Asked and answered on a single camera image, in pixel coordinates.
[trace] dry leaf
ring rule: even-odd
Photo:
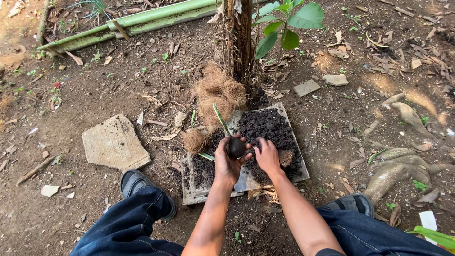
[[[365,162],[365,160],[366,159],[359,159],[359,160],[352,161],[349,164],[349,169],[352,169],[352,168],[356,167],[357,165],[362,164],[363,162]]]
[[[255,225],[248,225],[248,227],[250,228],[250,230],[254,230],[256,232],[261,233],[261,231]]]
[[[79,58],[78,56],[74,56],[72,53],[70,53],[69,51],[65,51],[71,58],[73,58],[74,61],[76,61],[76,63],[79,65],[79,66],[83,66],[84,65],[84,61]]]

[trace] coconut husk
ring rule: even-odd
[[[206,140],[206,136],[199,130],[189,129],[183,138],[183,144],[188,152],[197,154],[204,151]]]
[[[213,110],[213,104],[221,117],[227,121],[231,118],[233,110],[243,108],[246,103],[246,89],[225,72],[214,62],[209,62],[202,70],[204,78],[195,85],[195,91],[199,96],[198,115],[207,126],[209,133],[212,133],[220,122]]]

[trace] avocado seedling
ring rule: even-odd
[[[245,144],[243,141],[236,137],[232,137],[231,133],[228,130],[228,127],[226,126],[223,118],[220,115],[220,112],[217,109],[217,104],[213,104],[213,109],[215,110],[215,113],[217,114],[218,119],[220,120],[221,124],[223,125],[224,131],[231,137],[229,140],[229,143],[226,145],[226,152],[229,157],[232,158],[239,158],[242,157],[245,154],[245,151],[247,148],[245,147]]]

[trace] stone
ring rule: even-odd
[[[183,112],[177,112],[177,115],[175,115],[174,121],[175,121],[175,128],[182,127],[185,124],[185,121],[187,119],[187,114]]]
[[[311,92],[314,92],[321,87],[313,79],[308,80],[304,83],[301,83],[297,86],[294,86],[295,93],[301,98]]]
[[[349,83],[344,74],[325,75],[322,77],[322,79],[325,81],[326,84],[335,85],[335,86],[347,85]]]
[[[51,197],[58,192],[59,188],[60,186],[44,185],[44,187],[41,189],[41,195]]]

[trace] tree trunk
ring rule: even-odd
[[[251,44],[251,8],[252,0],[228,0],[228,66],[232,77],[240,82],[248,80],[254,55]]]

